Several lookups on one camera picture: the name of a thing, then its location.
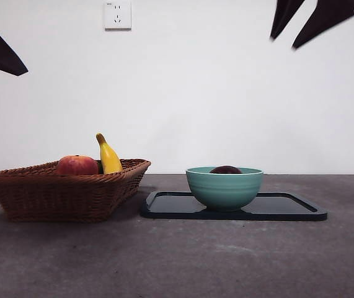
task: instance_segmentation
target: electrical outlet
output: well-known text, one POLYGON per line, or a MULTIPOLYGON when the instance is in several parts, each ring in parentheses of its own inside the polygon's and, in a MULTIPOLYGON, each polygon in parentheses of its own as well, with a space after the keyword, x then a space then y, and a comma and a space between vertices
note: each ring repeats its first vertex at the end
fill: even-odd
POLYGON ((131 2, 112 1, 104 5, 105 30, 131 30, 131 2))

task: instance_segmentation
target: apple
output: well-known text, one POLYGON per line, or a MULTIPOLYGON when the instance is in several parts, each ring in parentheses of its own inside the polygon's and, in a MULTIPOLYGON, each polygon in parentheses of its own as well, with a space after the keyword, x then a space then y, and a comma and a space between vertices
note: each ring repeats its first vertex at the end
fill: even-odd
POLYGON ((89 156, 67 155, 57 164, 56 173, 60 175, 95 175, 99 173, 98 162, 89 156))
POLYGON ((216 168, 212 169, 210 173, 213 174, 242 174, 239 168, 234 166, 217 166, 216 168))

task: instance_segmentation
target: yellow banana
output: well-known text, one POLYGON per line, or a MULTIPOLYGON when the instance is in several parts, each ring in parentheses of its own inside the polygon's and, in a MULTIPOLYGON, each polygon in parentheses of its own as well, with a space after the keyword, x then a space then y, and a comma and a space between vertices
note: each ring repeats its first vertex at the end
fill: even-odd
POLYGON ((101 133, 97 133, 95 137, 97 138, 98 144, 100 145, 100 157, 104 174, 121 171, 123 167, 120 163, 120 159, 116 152, 105 141, 104 136, 101 133))

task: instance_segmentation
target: ceramic bowl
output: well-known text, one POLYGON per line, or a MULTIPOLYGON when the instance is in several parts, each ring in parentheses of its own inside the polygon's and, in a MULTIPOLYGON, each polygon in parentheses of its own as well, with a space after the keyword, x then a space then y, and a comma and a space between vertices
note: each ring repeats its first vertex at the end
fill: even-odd
POLYGON ((195 198, 211 210, 235 211, 256 197, 262 183, 260 169, 239 168, 242 174, 213 174, 215 166, 186 170, 188 185, 195 198))

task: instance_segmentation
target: woven basket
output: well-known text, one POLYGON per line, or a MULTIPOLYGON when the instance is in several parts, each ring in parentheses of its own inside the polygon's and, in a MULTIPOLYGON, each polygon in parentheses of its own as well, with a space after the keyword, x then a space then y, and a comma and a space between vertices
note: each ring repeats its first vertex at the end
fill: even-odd
POLYGON ((150 161, 120 160, 123 171, 59 175, 58 161, 0 171, 0 205, 12 222, 100 222, 138 190, 150 161))

